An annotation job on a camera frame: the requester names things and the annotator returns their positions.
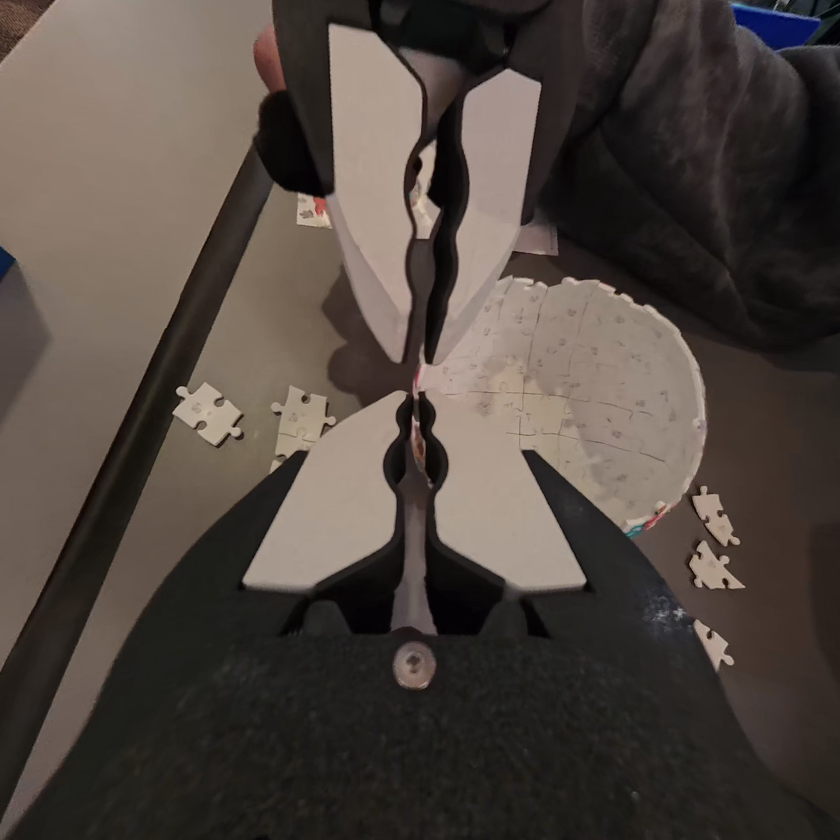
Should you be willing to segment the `blue plastic bin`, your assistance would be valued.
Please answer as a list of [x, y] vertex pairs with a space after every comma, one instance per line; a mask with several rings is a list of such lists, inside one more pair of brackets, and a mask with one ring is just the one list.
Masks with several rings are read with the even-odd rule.
[[839, 2], [730, 2], [736, 23], [781, 50], [838, 45]]

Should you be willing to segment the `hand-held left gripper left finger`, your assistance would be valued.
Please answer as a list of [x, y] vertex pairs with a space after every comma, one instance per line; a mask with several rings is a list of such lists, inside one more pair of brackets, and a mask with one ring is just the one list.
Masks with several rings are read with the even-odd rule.
[[339, 423], [300, 465], [242, 580], [330, 601], [352, 631], [389, 631], [405, 559], [398, 487], [413, 419], [393, 392]]

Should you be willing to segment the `two joined white puzzle pieces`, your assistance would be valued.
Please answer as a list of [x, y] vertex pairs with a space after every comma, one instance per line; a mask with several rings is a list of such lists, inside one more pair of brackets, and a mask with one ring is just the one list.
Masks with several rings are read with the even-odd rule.
[[337, 420], [329, 414], [324, 395], [308, 393], [294, 385], [288, 387], [286, 401], [273, 402], [270, 407], [278, 415], [279, 425], [274, 458], [269, 473], [273, 473], [297, 452], [308, 452], [330, 430]]

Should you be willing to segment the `single white puzzle piece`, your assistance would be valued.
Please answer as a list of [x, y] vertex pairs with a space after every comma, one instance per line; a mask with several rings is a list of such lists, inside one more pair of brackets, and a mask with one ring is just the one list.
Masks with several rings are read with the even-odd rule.
[[180, 385], [175, 390], [180, 398], [172, 412], [199, 437], [218, 448], [227, 438], [241, 439], [244, 431], [238, 427], [244, 414], [210, 384], [203, 383], [194, 392]]
[[424, 347], [421, 347], [412, 382], [413, 418], [410, 440], [415, 465], [425, 477], [428, 485], [431, 486], [432, 480], [429, 478], [427, 473], [427, 442], [424, 432], [425, 426], [422, 401], [422, 385], [426, 367], [425, 351]]

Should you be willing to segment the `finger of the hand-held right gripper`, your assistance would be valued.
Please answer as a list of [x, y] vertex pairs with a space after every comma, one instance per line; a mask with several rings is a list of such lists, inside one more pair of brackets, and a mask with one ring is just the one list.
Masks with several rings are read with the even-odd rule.
[[469, 90], [444, 143], [450, 200], [434, 239], [426, 361], [441, 364], [466, 334], [507, 264], [522, 225], [541, 84], [504, 69]]
[[332, 231], [364, 320], [390, 360], [408, 343], [416, 226], [410, 164], [427, 130], [427, 92], [406, 55], [370, 31], [329, 26]]

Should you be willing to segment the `person's right hand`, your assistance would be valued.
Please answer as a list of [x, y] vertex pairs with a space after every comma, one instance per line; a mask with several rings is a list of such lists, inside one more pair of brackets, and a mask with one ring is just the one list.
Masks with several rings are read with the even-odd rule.
[[255, 39], [253, 58], [259, 78], [269, 94], [287, 89], [273, 24], [268, 24]]

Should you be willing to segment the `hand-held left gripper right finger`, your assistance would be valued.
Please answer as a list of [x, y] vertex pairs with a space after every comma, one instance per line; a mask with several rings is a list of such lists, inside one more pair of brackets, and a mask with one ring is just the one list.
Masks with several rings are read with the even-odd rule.
[[530, 469], [501, 425], [423, 392], [426, 591], [438, 631], [479, 631], [506, 600], [578, 592], [585, 574]]

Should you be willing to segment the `white puzzle leaflet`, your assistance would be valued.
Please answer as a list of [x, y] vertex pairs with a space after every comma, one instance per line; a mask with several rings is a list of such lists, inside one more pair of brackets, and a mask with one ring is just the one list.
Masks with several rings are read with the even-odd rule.
[[[439, 210], [425, 195], [413, 194], [412, 210], [416, 223], [416, 237], [430, 239], [437, 222]], [[310, 228], [331, 229], [331, 219], [326, 201], [319, 197], [297, 195], [297, 225]], [[522, 227], [513, 251], [536, 256], [557, 256], [559, 240], [556, 229], [539, 221]]]

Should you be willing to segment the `colourful puzzle ball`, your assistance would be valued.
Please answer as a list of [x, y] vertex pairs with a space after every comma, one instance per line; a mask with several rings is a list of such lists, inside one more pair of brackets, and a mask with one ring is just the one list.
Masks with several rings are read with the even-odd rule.
[[500, 279], [434, 390], [537, 452], [631, 538], [691, 488], [706, 388], [672, 321], [599, 280]]

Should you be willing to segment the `row of white puzzle pieces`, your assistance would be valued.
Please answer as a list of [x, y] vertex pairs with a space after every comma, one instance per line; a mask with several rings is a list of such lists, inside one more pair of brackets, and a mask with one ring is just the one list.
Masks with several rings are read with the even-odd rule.
[[[740, 539], [735, 535], [730, 517], [717, 493], [711, 493], [707, 486], [701, 486], [691, 497], [691, 503], [707, 535], [719, 548], [740, 545]], [[727, 555], [717, 553], [706, 539], [699, 541], [688, 561], [693, 585], [711, 591], [744, 589], [745, 585], [729, 570], [728, 564]], [[716, 672], [721, 665], [734, 665], [734, 659], [728, 652], [728, 642], [719, 633], [698, 619], [694, 620], [693, 627]]]

